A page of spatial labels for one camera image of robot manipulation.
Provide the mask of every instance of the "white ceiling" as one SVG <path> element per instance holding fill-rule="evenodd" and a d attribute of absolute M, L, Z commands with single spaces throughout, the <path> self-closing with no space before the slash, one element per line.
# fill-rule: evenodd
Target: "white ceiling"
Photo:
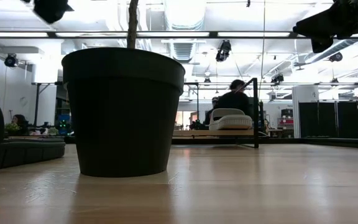
<path fill-rule="evenodd" d="M 112 0 L 69 1 L 75 12 L 67 12 L 61 21 L 49 26 L 35 16 L 31 8 L 25 6 L 20 0 L 0 0 L 0 30 L 108 31 L 106 18 L 110 21 L 118 20 L 118 18 L 110 18 L 110 1 Z M 165 30 L 163 0 L 140 0 L 140 2 L 142 1 L 145 1 L 147 5 L 146 18 L 149 30 Z M 183 1 L 184 4 L 188 2 L 191 2 L 191 4 L 184 5 L 183 12 L 179 13 L 182 13 L 183 18 L 186 19 L 196 13 L 192 11 L 192 4 L 198 4 L 202 1 L 205 0 Z M 251 0 L 250 7 L 246 7 L 246 2 L 246 0 L 206 0 L 203 29 L 259 32 L 263 30 L 291 31 L 297 21 L 323 11 L 333 3 L 332 0 L 266 0 L 266 2 L 264 0 Z M 162 44 L 161 40 L 158 39 L 151 41 L 154 52 L 169 55 L 167 44 Z M 246 80 L 250 77 L 258 77 L 260 79 L 261 75 L 271 72 L 273 68 L 293 55 L 311 52 L 310 41 L 305 39 L 232 39 L 231 56 L 225 62 L 216 63 L 214 58 L 221 40 L 207 39 L 205 41 L 205 44 L 198 44 L 196 55 L 192 61 L 197 65 L 188 70 L 191 74 L 186 74 L 187 77 L 191 77 L 190 81 L 198 80 L 202 82 L 204 73 L 207 71 L 213 77 L 211 78 L 212 82 L 216 81 L 216 74 L 218 74 L 218 82 L 230 82 L 236 78 Z M 50 44 L 60 42 L 61 40 L 0 39 L 0 46 L 34 46 L 48 52 Z M 80 48 L 82 44 L 88 47 L 119 46 L 117 40 L 78 39 L 65 41 L 62 49 L 71 52 Z M 329 82 L 333 78 L 333 74 L 336 77 L 343 77 L 358 69 L 358 57 L 354 58 L 358 55 L 358 43 L 344 49 L 341 53 L 344 56 L 342 62 L 321 61 L 307 65 L 304 70 L 300 71 L 292 66 L 296 62 L 296 57 L 292 57 L 291 61 L 286 63 L 289 66 L 280 72 L 285 74 L 286 82 Z M 266 82 L 269 81 L 270 77 L 267 75 Z M 339 81 L 357 82 L 358 73 L 356 72 L 354 76 L 342 78 L 342 80 L 339 79 Z"/>

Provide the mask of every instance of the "wooden table surface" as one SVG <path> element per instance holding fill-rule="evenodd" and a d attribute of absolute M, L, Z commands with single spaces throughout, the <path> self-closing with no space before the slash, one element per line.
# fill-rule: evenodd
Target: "wooden table surface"
<path fill-rule="evenodd" d="M 180 146 L 167 172 L 109 179 L 80 175 L 67 145 L 0 170 L 0 224 L 35 223 L 358 224 L 358 149 Z"/>

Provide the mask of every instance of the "dark hair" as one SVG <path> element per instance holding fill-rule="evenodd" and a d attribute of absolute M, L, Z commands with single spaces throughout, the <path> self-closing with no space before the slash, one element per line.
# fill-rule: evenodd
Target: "dark hair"
<path fill-rule="evenodd" d="M 21 114 L 15 114 L 14 117 L 17 118 L 17 125 L 19 125 L 19 126 L 24 125 L 26 123 L 26 121 L 27 121 L 25 119 L 25 117 L 23 115 L 21 115 Z"/>
<path fill-rule="evenodd" d="M 234 80 L 231 84 L 230 84 L 230 90 L 236 90 L 238 89 L 238 87 L 242 85 L 246 85 L 246 83 L 242 80 Z"/>

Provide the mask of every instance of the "plant stem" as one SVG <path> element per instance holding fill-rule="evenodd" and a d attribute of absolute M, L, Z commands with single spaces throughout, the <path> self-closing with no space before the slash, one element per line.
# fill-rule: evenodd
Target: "plant stem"
<path fill-rule="evenodd" d="M 134 49 L 136 47 L 136 31 L 137 31 L 137 3 L 139 0 L 131 0 L 129 3 L 129 23 L 127 48 Z"/>

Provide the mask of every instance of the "ceiling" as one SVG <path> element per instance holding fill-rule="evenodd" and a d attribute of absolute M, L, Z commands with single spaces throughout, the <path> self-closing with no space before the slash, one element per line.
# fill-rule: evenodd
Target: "ceiling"
<path fill-rule="evenodd" d="M 295 23 L 302 18 L 319 13 L 333 3 L 332 0 L 251 0 L 250 7 L 247 1 L 240 0 L 139 0 L 145 7 L 142 14 L 144 25 L 141 30 L 167 30 L 166 17 L 176 23 L 186 24 L 199 16 L 203 24 L 198 30 L 208 31 L 291 31 Z M 53 25 L 47 25 L 31 11 L 31 5 L 25 5 L 20 0 L 0 0 L 0 30 L 24 31 L 109 31 L 120 30 L 120 7 L 127 11 L 129 1 L 126 0 L 72 0 L 69 1 L 74 12 L 67 12 L 62 20 Z M 175 10 L 168 11 L 169 4 Z M 149 50 L 172 56 L 170 44 L 162 43 L 161 39 L 151 39 Z M 186 68 L 187 82 L 203 82 L 206 72 L 212 82 L 231 82 L 240 78 L 263 77 L 270 82 L 271 77 L 282 73 L 285 82 L 330 82 L 333 77 L 340 82 L 358 82 L 358 42 L 341 50 L 341 62 L 329 62 L 325 59 L 305 65 L 304 69 L 294 66 L 302 62 L 302 58 L 311 53 L 311 44 L 306 39 L 232 39 L 232 52 L 225 62 L 216 62 L 215 56 L 221 39 L 198 39 L 195 45 L 195 54 Z M 51 52 L 52 44 L 61 45 L 61 51 Z M 122 46 L 117 39 L 75 39 L 75 40 L 44 40 L 44 39 L 0 39 L 2 46 L 38 47 L 47 54 L 67 54 L 83 47 Z M 345 93 L 357 86 L 346 86 L 328 92 Z M 210 99 L 227 91 L 226 86 L 204 86 L 210 90 L 200 93 L 202 99 Z M 262 95 L 267 93 L 289 93 L 290 87 L 264 86 Z"/>

